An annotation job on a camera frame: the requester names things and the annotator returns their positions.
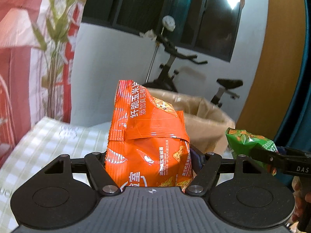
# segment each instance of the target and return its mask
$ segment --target checkered tablecloth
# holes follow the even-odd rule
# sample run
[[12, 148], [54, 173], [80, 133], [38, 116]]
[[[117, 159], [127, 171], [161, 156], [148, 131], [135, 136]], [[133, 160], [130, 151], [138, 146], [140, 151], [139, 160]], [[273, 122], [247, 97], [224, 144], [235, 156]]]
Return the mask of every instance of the checkered tablecloth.
[[[108, 131], [72, 126], [43, 118], [15, 147], [0, 169], [0, 233], [9, 233], [18, 224], [10, 209], [13, 192], [60, 154], [82, 158], [107, 149]], [[74, 178], [87, 183], [85, 174]]]

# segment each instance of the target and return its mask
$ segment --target bike handlebar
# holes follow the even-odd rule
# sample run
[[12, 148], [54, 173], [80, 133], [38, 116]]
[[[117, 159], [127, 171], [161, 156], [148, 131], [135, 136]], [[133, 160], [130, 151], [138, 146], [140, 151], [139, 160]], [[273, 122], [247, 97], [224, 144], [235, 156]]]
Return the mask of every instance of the bike handlebar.
[[164, 51], [166, 51], [170, 55], [173, 55], [173, 56], [175, 56], [179, 59], [182, 59], [182, 60], [190, 60], [191, 62], [193, 62], [194, 64], [197, 64], [197, 65], [207, 64], [207, 60], [200, 61], [200, 62], [194, 60], [197, 58], [197, 55], [184, 55], [184, 54], [178, 52], [175, 45], [171, 41], [169, 41], [167, 38], [164, 38], [162, 35], [157, 35], [156, 40], [159, 43], [163, 44]]

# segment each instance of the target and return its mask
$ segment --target orange snack bag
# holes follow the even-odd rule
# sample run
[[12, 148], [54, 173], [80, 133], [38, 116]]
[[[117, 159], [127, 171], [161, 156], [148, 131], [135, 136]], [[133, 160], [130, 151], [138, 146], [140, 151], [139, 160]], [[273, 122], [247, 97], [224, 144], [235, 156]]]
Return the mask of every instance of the orange snack bag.
[[119, 81], [105, 160], [116, 184], [123, 189], [190, 183], [189, 158], [183, 112], [131, 80]]

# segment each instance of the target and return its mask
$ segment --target person's hand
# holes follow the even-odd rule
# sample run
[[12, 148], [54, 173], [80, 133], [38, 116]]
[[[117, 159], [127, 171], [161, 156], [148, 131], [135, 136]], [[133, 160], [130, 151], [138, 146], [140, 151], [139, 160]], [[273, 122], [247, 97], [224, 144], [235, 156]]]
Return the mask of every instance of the person's hand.
[[304, 209], [307, 205], [307, 202], [311, 203], [311, 192], [307, 193], [304, 199], [300, 197], [301, 183], [299, 177], [295, 176], [292, 182], [292, 187], [294, 189], [294, 197], [295, 197], [295, 210], [291, 217], [293, 223], [297, 222], [299, 218], [304, 213]]

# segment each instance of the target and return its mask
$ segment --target bike seat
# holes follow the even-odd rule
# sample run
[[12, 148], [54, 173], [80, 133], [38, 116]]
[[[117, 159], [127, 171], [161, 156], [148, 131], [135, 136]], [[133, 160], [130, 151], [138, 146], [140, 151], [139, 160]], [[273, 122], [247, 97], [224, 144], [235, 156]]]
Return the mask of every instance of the bike seat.
[[231, 80], [231, 79], [217, 79], [217, 83], [223, 86], [225, 89], [236, 89], [243, 86], [242, 80]]

